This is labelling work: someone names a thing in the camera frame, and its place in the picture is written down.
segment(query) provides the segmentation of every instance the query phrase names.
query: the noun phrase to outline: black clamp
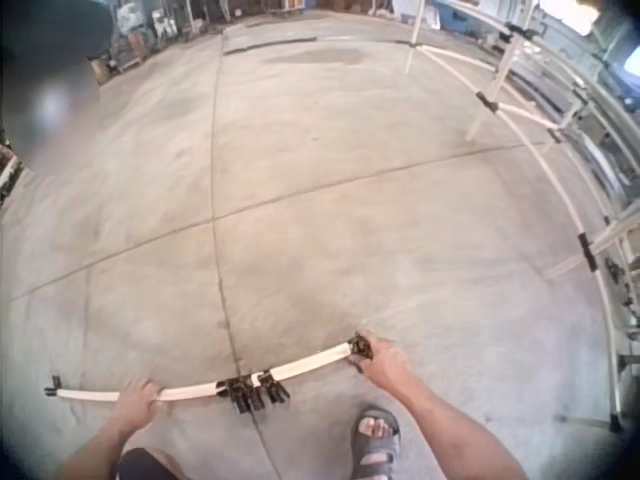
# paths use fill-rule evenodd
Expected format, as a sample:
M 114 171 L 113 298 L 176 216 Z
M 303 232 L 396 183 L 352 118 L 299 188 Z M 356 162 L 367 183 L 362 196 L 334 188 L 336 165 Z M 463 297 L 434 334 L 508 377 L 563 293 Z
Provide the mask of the black clamp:
M 491 110 L 492 113 L 496 113 L 500 109 L 498 102 L 490 102 L 487 96 L 483 92 L 477 92 L 476 97 L 482 104 Z
M 258 380 L 260 381 L 260 386 L 267 392 L 271 403 L 286 403 L 287 400 L 291 398 L 287 389 L 275 380 L 268 370 L 263 375 L 260 375 Z
M 271 403 L 286 403 L 291 398 L 289 392 L 280 382 L 273 378 L 271 372 L 267 371 L 259 375 L 257 379 L 260 382 L 258 387 L 253 385 L 251 375 L 243 375 L 219 382 L 217 386 L 222 390 L 218 392 L 218 397 L 229 398 L 240 414 L 264 410 L 265 403 L 260 391 L 263 388 Z
M 562 143 L 562 139 L 560 138 L 560 136 L 558 135 L 558 132 L 555 129 L 547 128 L 547 133 L 551 138 L 553 138 L 554 142 L 556 142 L 557 144 Z
M 611 68 L 611 64 L 602 57 L 602 54 L 591 52 L 591 57 L 601 63 L 605 69 L 609 70 Z
M 244 375 L 242 377 L 230 378 L 219 382 L 217 387 L 223 387 L 223 390 L 218 392 L 218 396 L 221 398 L 229 398 L 231 403 L 236 407 L 238 413 L 247 413 L 251 411 L 252 407 L 252 394 L 253 384 L 251 383 L 251 376 Z
M 45 387 L 44 394 L 47 397 L 57 397 L 58 390 L 62 388 L 62 382 L 59 375 L 53 375 L 51 379 L 53 380 L 53 387 Z
M 513 35 L 509 33 L 500 32 L 498 34 L 498 38 L 504 43 L 511 43 L 511 39 L 513 38 Z
M 580 242 L 580 246 L 582 247 L 582 254 L 587 261 L 587 265 L 589 265 L 589 270 L 591 270 L 591 272 L 595 272 L 596 270 L 598 270 L 598 262 L 596 261 L 596 257 L 593 256 L 593 252 L 591 251 L 591 245 L 589 245 L 587 234 L 582 232 L 580 235 L 578 235 L 578 242 Z
M 360 355 L 364 358 L 373 358 L 373 350 L 371 350 L 371 344 L 369 340 L 362 335 L 356 333 L 356 336 L 349 340 L 349 347 L 351 347 L 351 353 Z
M 585 107 L 589 105 L 589 99 L 583 96 L 584 90 L 581 87 L 575 87 L 571 90 L 573 95 L 584 105 Z
M 505 23 L 504 26 L 507 27 L 507 29 L 511 33 L 520 35 L 521 37 L 526 38 L 527 40 L 533 40 L 533 37 L 540 35 L 539 32 L 537 32 L 536 30 L 533 30 L 532 28 L 528 28 L 525 30 L 520 25 L 514 25 L 511 22 Z

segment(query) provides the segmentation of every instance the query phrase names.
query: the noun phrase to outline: toe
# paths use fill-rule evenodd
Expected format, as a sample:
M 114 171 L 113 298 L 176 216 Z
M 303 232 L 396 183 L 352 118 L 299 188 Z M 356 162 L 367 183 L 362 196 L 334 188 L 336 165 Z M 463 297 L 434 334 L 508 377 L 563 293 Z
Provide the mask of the toe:
M 382 430 L 383 430 L 384 427 L 385 427 L 384 420 L 382 420 L 382 419 L 376 420 L 375 424 L 373 426 L 373 436 L 375 438 L 382 437 Z
M 375 420 L 373 418 L 363 418 L 358 425 L 358 431 L 367 437 L 373 435 L 373 429 L 375 426 Z

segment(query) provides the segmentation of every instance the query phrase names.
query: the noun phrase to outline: shorts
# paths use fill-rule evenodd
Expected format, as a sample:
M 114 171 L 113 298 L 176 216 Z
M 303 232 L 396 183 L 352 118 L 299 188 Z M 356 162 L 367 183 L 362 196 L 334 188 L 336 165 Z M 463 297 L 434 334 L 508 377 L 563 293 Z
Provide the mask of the shorts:
M 144 448 L 125 453 L 116 466 L 120 480 L 179 480 Z

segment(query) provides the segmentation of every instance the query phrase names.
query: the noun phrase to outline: person's leg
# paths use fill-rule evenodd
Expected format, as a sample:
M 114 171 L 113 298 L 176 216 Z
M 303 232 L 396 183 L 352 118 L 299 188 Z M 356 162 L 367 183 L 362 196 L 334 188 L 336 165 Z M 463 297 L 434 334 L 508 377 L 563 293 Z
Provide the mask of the person's leg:
M 351 438 L 352 480 L 390 480 L 400 453 L 400 427 L 396 418 L 377 407 L 356 420 Z
M 156 448 L 133 448 L 117 465 L 120 480 L 187 480 L 178 462 L 167 452 Z

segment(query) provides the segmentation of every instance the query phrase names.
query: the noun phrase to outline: hand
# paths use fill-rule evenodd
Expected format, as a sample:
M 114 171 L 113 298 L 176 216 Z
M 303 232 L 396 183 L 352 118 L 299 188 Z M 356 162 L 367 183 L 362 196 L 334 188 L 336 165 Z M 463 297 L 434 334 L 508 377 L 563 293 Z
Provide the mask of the hand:
M 378 338 L 371 332 L 363 332 L 361 335 L 369 341 L 373 359 L 355 355 L 356 358 L 352 357 L 352 360 L 374 385 L 397 397 L 415 379 L 409 360 L 393 342 Z
M 130 381 L 120 393 L 111 421 L 133 434 L 151 423 L 158 411 L 156 397 L 160 387 L 150 381 Z

